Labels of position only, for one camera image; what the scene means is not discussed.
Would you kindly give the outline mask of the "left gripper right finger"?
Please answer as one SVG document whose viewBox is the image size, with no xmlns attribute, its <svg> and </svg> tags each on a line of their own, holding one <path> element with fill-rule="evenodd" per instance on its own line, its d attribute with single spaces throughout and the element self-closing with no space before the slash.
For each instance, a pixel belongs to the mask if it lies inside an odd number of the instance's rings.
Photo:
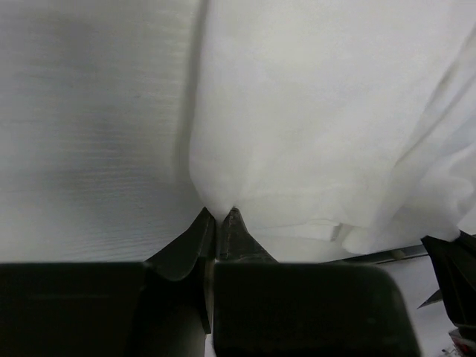
<svg viewBox="0 0 476 357">
<path fill-rule="evenodd" d="M 279 263 L 237 209 L 217 233 L 218 356 L 419 356 L 395 281 L 375 266 Z"/>
</svg>

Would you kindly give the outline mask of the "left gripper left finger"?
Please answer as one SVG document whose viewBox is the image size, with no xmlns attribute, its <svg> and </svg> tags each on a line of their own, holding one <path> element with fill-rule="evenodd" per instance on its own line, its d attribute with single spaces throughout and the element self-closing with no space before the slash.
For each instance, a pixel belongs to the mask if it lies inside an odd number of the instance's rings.
<svg viewBox="0 0 476 357">
<path fill-rule="evenodd" d="M 213 217 L 147 260 L 1 265 L 3 356 L 203 356 Z"/>
</svg>

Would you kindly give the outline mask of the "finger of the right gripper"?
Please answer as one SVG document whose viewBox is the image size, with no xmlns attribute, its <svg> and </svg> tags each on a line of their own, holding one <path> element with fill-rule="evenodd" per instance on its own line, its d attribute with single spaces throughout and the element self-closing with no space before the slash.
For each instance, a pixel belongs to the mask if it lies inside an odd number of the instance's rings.
<svg viewBox="0 0 476 357">
<path fill-rule="evenodd" d="M 463 335 L 475 334 L 475 237 L 465 232 L 446 242 L 425 237 L 439 289 L 422 306 L 442 301 L 449 320 Z"/>
</svg>

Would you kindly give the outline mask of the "white printed t shirt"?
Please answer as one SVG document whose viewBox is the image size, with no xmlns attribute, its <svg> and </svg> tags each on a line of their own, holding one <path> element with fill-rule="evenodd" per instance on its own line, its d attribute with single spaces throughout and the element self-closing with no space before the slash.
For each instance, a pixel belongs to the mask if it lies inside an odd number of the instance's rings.
<svg viewBox="0 0 476 357">
<path fill-rule="evenodd" d="M 475 214 L 475 3 L 209 1 L 190 176 L 259 235 L 452 241 Z"/>
</svg>

